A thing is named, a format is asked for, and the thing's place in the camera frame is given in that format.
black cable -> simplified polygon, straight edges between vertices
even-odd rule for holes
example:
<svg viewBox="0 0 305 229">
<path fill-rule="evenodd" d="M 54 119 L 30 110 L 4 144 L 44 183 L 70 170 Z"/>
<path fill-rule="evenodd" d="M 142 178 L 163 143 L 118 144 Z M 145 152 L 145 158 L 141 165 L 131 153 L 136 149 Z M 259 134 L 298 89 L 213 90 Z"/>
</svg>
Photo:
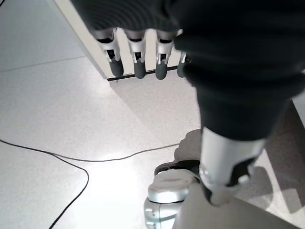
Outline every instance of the black cable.
<svg viewBox="0 0 305 229">
<path fill-rule="evenodd" d="M 90 176 L 89 176 L 89 173 L 88 173 L 88 171 L 86 170 L 86 169 L 84 169 L 84 168 L 82 168 L 82 167 L 79 167 L 79 166 L 76 166 L 76 165 L 74 165 L 74 164 L 72 164 L 72 163 L 70 163 L 70 162 L 68 162 L 68 161 L 65 161 L 64 159 L 61 159 L 60 157 L 58 157 L 58 156 L 56 156 L 56 155 L 54 155 L 54 154 L 50 154 L 50 155 L 52 155 L 53 157 L 56 157 L 57 159 L 59 159 L 60 161 L 63 161 L 63 162 L 65 162 L 65 163 L 67 163 L 67 164 L 69 164 L 70 166 L 74 166 L 74 167 L 76 167 L 76 168 L 78 168 L 78 169 L 81 169 L 82 171 L 84 171 L 85 173 L 86 173 L 86 175 L 87 175 L 87 182 L 86 182 L 86 184 L 85 184 L 85 186 L 82 188 L 82 190 L 79 192 L 79 194 L 77 194 L 77 196 L 64 208 L 64 210 L 62 210 L 62 212 L 59 214 L 59 216 L 53 221 L 53 223 L 51 224 L 51 226 L 49 227 L 49 229 L 52 229 L 54 226 L 55 226 L 55 224 L 57 223 L 57 221 L 63 216 L 63 214 L 66 212 L 66 210 L 74 203 L 74 201 L 76 201 L 77 200 L 77 198 L 78 197 L 80 197 L 81 196 L 81 194 L 84 192 L 84 190 L 86 189 L 86 187 L 88 186 L 88 183 L 89 183 L 89 178 L 90 178 Z"/>
<path fill-rule="evenodd" d="M 10 142 L 7 142 L 7 141 L 4 141 L 2 139 L 0 139 L 0 142 L 4 143 L 4 144 L 7 144 L 7 145 L 10 145 L 10 146 L 14 146 L 14 147 L 17 147 L 17 148 L 22 148 L 22 149 L 28 149 L 28 150 L 33 150 L 33 151 L 37 151 L 37 152 L 41 152 L 41 153 L 44 153 L 44 154 L 48 154 L 48 155 L 51 155 L 57 159 L 59 159 L 60 161 L 63 161 L 64 163 L 67 163 L 68 165 L 70 166 L 73 166 L 73 167 L 76 167 L 78 169 L 81 169 L 82 171 L 84 171 L 87 175 L 87 182 L 84 186 L 84 188 L 80 191 L 80 193 L 64 208 L 64 210 L 60 213 L 60 215 L 53 221 L 53 223 L 51 224 L 51 226 L 49 227 L 49 229 L 52 229 L 55 224 L 58 222 L 58 220 L 63 216 L 63 214 L 66 212 L 66 210 L 74 203 L 74 201 L 77 200 L 78 197 L 80 197 L 80 195 L 84 192 L 84 190 L 86 189 L 88 183 L 89 183 L 89 173 L 86 169 L 82 168 L 82 167 L 79 167 L 77 165 L 74 165 L 64 159 L 62 159 L 61 157 L 63 158 L 66 158 L 66 159 L 70 159 L 70 160 L 75 160 L 75 161 L 83 161 L 83 162 L 109 162 L 109 161 L 119 161 L 119 160 L 124 160 L 124 159 L 127 159 L 127 158 L 130 158 L 132 156 L 135 156 L 135 155 L 138 155 L 138 154 L 141 154 L 141 153 L 145 153 L 145 152 L 150 152 L 150 151 L 154 151 L 154 150 L 159 150 L 159 149 L 165 149 L 165 148 L 169 148 L 169 147 L 172 147 L 172 146 L 177 146 L 179 144 L 172 144 L 172 145 L 168 145 L 168 146 L 162 146 L 162 147 L 158 147 L 158 148 L 152 148 L 152 149 L 146 149 L 146 150 L 142 150 L 142 151 L 139 151 L 137 153 L 134 153 L 134 154 L 131 154 L 129 156 L 125 156 L 125 157 L 121 157 L 121 158 L 116 158 L 116 159 L 108 159 L 108 160 L 85 160 L 85 159 L 78 159 L 78 158 L 73 158 L 73 157 L 68 157 L 68 156 L 63 156 L 63 155 L 60 155 L 60 154 L 56 154 L 56 153 L 52 153 L 52 152 L 49 152 L 49 151 L 45 151 L 45 150 L 40 150 L 40 149 L 35 149 L 35 148 L 31 148 L 31 147 L 26 147 L 26 146 L 20 146 L 20 145 L 17 145 L 17 144 L 13 144 L 13 143 L 10 143 Z"/>
<path fill-rule="evenodd" d="M 5 0 L 2 0 L 1 2 L 0 2 L 0 6 L 2 6 L 2 4 L 5 2 Z"/>
</svg>

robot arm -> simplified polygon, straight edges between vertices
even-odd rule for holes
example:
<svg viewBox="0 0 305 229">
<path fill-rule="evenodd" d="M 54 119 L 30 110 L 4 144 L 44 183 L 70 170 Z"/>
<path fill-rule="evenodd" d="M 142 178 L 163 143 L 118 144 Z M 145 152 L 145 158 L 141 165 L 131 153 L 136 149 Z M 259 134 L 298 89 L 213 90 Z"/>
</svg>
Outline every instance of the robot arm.
<svg viewBox="0 0 305 229">
<path fill-rule="evenodd" d="M 164 78 L 172 40 L 183 30 L 174 44 L 182 51 L 179 73 L 197 90 L 203 127 L 201 185 L 212 205 L 228 202 L 251 178 L 287 102 L 304 89 L 303 1 L 71 2 L 117 76 L 123 69 L 113 28 L 125 30 L 138 78 L 145 69 L 143 31 L 158 31 L 159 79 Z"/>
</svg>

